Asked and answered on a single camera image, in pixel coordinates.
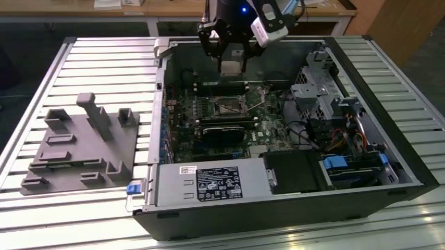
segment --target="warning label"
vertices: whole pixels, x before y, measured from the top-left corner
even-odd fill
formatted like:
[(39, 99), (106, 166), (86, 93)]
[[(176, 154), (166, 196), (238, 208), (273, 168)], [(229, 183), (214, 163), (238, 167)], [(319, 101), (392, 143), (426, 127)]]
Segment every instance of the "warning label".
[(197, 169), (198, 200), (244, 198), (238, 167)]

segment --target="barcode sticker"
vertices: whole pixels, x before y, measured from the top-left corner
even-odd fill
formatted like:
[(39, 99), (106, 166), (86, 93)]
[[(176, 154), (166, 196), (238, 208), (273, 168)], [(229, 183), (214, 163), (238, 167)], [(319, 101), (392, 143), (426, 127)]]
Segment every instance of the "barcode sticker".
[(180, 167), (180, 174), (197, 173), (197, 166), (182, 166)]

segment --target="white sticker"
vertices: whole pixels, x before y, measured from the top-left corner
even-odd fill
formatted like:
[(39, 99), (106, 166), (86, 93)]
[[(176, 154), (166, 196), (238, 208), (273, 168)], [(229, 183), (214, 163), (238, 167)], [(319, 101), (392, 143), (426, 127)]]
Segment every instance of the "white sticker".
[(144, 16), (144, 12), (125, 12), (125, 15), (130, 15), (130, 16)]
[(197, 173), (197, 166), (182, 166), (180, 167), (180, 174)]

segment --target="wooden table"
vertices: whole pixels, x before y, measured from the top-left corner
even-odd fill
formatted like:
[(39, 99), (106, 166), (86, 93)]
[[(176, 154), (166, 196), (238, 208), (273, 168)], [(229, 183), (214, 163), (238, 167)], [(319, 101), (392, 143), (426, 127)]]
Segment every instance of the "wooden table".
[(148, 22), (149, 2), (95, 11), (94, 0), (0, 0), (0, 22)]
[[(148, 24), (152, 36), (160, 36), (158, 22), (200, 21), (205, 9), (205, 0), (150, 0)], [(300, 22), (335, 22), (332, 35), (343, 35), (356, 10), (347, 10), (339, 0), (309, 5)]]
[[(160, 36), (158, 22), (197, 22), (204, 5), (205, 0), (146, 0), (141, 7), (95, 11), (94, 0), (0, 0), (0, 22), (145, 22), (150, 36)], [(355, 15), (339, 0), (328, 0), (308, 8), (301, 22), (333, 22), (332, 34), (343, 35)]]

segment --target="blue latch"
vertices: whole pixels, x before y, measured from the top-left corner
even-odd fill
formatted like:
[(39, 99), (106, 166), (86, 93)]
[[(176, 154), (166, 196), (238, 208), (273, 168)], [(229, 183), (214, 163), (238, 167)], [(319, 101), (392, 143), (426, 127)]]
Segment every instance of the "blue latch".
[(323, 163), (327, 169), (348, 167), (345, 157), (343, 156), (329, 156), (323, 160)]
[(141, 190), (142, 190), (141, 184), (130, 184), (128, 186), (128, 195), (141, 194)]
[(385, 154), (380, 154), (383, 164), (387, 165), (389, 163), (388, 157)]

